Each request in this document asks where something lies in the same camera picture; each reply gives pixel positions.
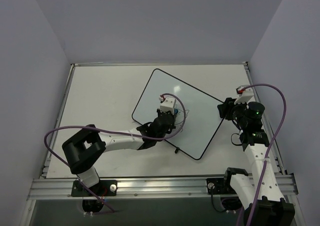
whiteboard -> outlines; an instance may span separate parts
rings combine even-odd
[[[235,88],[249,84],[243,65],[138,65],[75,67],[60,126],[95,124],[109,130],[128,130],[139,126],[132,112],[154,69],[161,69],[196,88],[224,101],[237,97]],[[53,150],[65,158],[62,144],[77,132],[59,131]],[[104,153],[94,164],[100,177],[144,177],[221,175],[228,167],[251,172],[242,147],[231,144],[237,129],[223,121],[200,160],[174,153],[175,148],[162,141],[147,150],[117,150]],[[278,172],[271,155],[275,172]],[[47,178],[75,178],[70,169],[51,157]]]
[[[133,120],[141,125],[152,122],[157,117],[159,95],[163,93],[179,97],[187,112],[183,129],[167,142],[191,158],[201,159],[222,122],[217,109],[222,101],[161,69],[155,69],[132,113]],[[180,129],[184,118],[178,101],[176,108],[179,112],[173,133]]]

mounting plate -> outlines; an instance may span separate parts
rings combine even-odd
[[[112,192],[110,186],[115,185],[117,190],[118,182],[116,180],[100,180],[100,182],[90,188],[97,196],[116,196],[117,191]],[[79,180],[75,180],[71,190],[72,197],[89,197],[91,194],[87,192]]]
[[[225,180],[223,178],[207,178],[206,184],[207,184],[207,191],[208,194],[211,194],[211,188],[209,188],[209,184],[213,183],[213,195],[217,194],[236,194],[236,192],[231,187],[226,187],[224,185]]]

screw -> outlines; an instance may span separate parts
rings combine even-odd
[[[209,189],[214,189],[214,183],[213,182],[210,182],[210,183],[208,183],[208,188]]]
[[[110,185],[110,191],[111,192],[115,192],[116,191],[116,185],[115,184],[111,184]]]

white enclosure wall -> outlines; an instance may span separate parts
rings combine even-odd
[[[283,0],[250,64],[255,83],[276,85],[286,96],[279,149],[288,172],[294,172],[307,225],[319,225],[320,0]],[[270,89],[258,92],[276,129],[281,98]]]
[[[241,63],[281,0],[37,0],[72,63]]]
[[[0,0],[0,20],[0,225],[17,225],[70,65],[36,0]]]

black bracket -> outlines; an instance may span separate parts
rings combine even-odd
[[[85,142],[91,144],[86,148]],[[72,174],[80,174],[89,170],[106,149],[97,131],[81,129],[62,145],[66,160]]]
[[[252,208],[252,203],[244,211],[243,222],[247,223]],[[251,221],[252,226],[290,226],[295,216],[295,207],[284,198],[278,201],[269,201],[266,196],[257,201]]]
[[[97,196],[116,196],[117,191],[111,191],[110,186],[115,185],[117,189],[118,182],[116,180],[100,180],[100,182],[90,188]],[[91,194],[86,191],[79,180],[75,180],[71,190],[72,197],[89,197]]]
[[[217,105],[219,110],[220,118],[224,118],[226,120],[232,120],[231,111],[235,107],[235,99],[231,97],[227,97],[222,104]]]
[[[214,184],[212,191],[213,195],[217,194],[236,194],[236,192],[231,188],[225,186],[225,180],[223,178],[207,178],[206,185],[208,194],[211,194],[211,188],[209,188],[210,183]]]
[[[136,129],[143,135],[153,138],[163,138],[166,134],[172,133],[175,126],[175,115],[170,111],[162,112],[157,109],[158,117],[153,122],[145,123]],[[162,140],[143,139],[144,144],[138,150],[148,149],[155,146],[157,142]]]

